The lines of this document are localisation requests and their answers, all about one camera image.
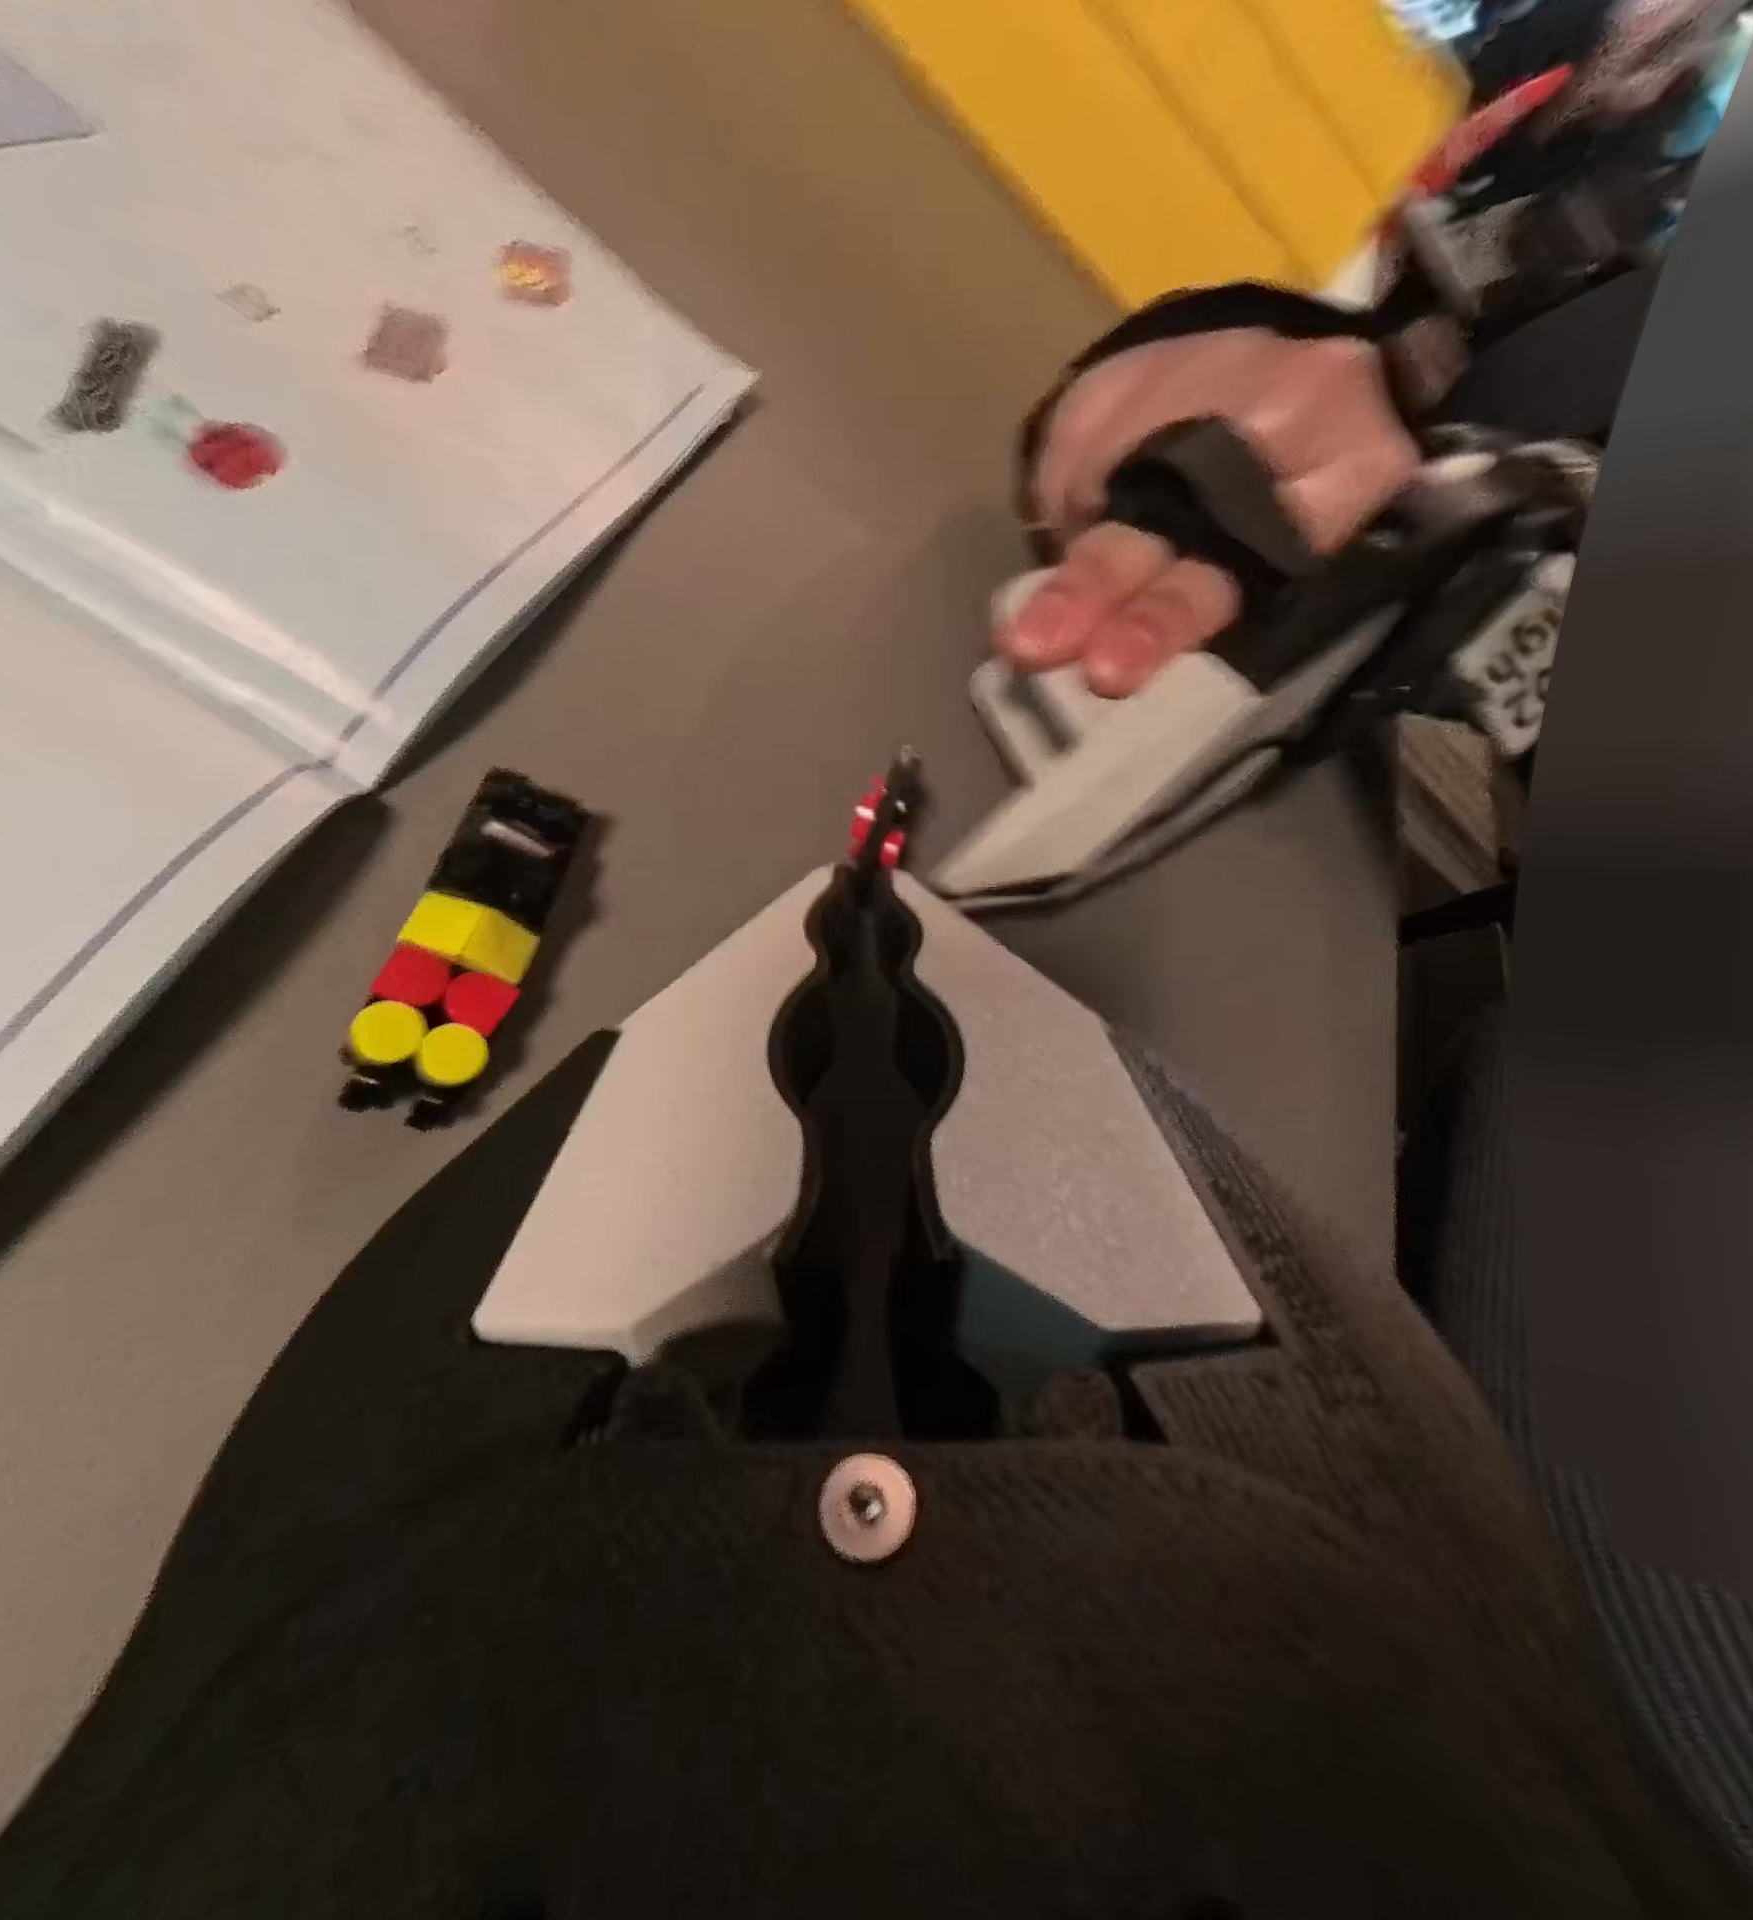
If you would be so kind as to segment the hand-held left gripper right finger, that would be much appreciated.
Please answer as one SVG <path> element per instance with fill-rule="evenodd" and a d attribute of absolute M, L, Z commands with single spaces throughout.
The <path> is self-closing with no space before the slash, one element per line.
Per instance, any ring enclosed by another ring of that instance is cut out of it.
<path fill-rule="evenodd" d="M 962 1052 L 932 1137 L 958 1336 L 1258 1336 L 1262 1309 L 1102 1020 L 912 876 L 894 889 Z"/>

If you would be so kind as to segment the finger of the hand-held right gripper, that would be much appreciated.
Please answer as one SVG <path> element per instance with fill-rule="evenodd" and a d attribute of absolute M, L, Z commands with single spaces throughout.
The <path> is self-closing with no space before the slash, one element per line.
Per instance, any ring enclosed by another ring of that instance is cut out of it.
<path fill-rule="evenodd" d="M 986 659 L 969 700 L 1012 790 L 931 888 L 960 909 L 1021 909 L 1150 863 L 1302 761 L 1404 612 L 1386 604 L 1330 640 L 1244 630 L 1120 700 L 1078 667 L 1025 676 Z"/>

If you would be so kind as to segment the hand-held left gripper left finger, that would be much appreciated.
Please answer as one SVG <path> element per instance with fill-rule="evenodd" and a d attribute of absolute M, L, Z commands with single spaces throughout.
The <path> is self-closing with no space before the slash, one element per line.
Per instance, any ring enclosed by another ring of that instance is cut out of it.
<path fill-rule="evenodd" d="M 803 1134 L 769 1040 L 815 966 L 804 921 L 830 876 L 804 873 L 624 1020 L 472 1314 L 479 1341 L 648 1361 L 781 1323 Z"/>

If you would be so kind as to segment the black lego plate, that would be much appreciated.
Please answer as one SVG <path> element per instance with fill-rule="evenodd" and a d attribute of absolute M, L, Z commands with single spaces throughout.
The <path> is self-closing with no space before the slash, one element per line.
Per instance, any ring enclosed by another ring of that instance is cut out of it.
<path fill-rule="evenodd" d="M 894 754 L 888 758 L 888 767 L 878 779 L 887 775 L 891 782 L 891 790 L 902 804 L 904 841 L 896 861 L 888 871 L 861 871 L 849 866 L 846 860 L 843 861 L 849 891 L 859 901 L 871 900 L 877 894 L 877 889 L 887 881 L 887 876 L 891 876 L 898 867 L 898 863 L 904 860 L 912 830 L 917 827 L 919 814 L 923 811 L 923 805 L 926 799 L 923 758 L 917 754 L 917 750 L 910 744 L 902 744 L 894 750 Z"/>

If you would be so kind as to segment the black yellow red lego car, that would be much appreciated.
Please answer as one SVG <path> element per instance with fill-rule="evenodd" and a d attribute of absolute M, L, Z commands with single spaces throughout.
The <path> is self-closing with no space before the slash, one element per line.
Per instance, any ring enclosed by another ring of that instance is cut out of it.
<path fill-rule="evenodd" d="M 595 823 L 520 771 L 481 775 L 342 1035 L 339 1109 L 431 1132 L 472 1104 Z"/>

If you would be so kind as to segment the person's right hand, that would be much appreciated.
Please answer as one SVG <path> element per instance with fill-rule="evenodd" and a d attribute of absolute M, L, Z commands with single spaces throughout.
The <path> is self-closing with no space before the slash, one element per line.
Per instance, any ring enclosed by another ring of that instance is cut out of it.
<path fill-rule="evenodd" d="M 1185 419 L 1224 421 L 1255 451 L 1318 556 L 1363 533 L 1422 468 L 1380 350 L 1344 331 L 1183 331 L 1081 359 L 1036 406 L 1018 449 L 1018 509 L 1047 577 L 993 620 L 1009 666 L 1077 666 L 1094 694 L 1124 700 L 1240 620 L 1244 587 L 1230 569 L 1105 515 L 1114 469 Z"/>

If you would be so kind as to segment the yellow plastic bin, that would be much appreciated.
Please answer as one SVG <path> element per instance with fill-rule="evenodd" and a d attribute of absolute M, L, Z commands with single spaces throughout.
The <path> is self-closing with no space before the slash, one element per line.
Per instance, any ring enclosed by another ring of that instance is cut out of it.
<path fill-rule="evenodd" d="M 849 1 L 1124 310 L 1323 294 L 1460 122 L 1463 65 L 1375 1 Z"/>

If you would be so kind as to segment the open instruction booklet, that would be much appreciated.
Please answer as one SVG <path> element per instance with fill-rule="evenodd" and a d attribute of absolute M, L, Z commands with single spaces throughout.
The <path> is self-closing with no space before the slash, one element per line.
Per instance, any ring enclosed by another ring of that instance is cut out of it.
<path fill-rule="evenodd" d="M 0 1 L 0 1163 L 755 381 L 350 5 Z"/>

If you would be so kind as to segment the person's torso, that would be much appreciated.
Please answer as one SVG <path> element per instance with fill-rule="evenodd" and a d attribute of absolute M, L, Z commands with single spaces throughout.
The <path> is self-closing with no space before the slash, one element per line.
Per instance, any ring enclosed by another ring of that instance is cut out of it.
<path fill-rule="evenodd" d="M 1543 1498 L 1622 1678 L 1679 1779 L 1753 1868 L 1753 1599 L 1614 1548 L 1589 1481 L 1534 1441 L 1514 1261 L 1510 937 L 1483 923 L 1399 951 L 1397 1267 Z"/>

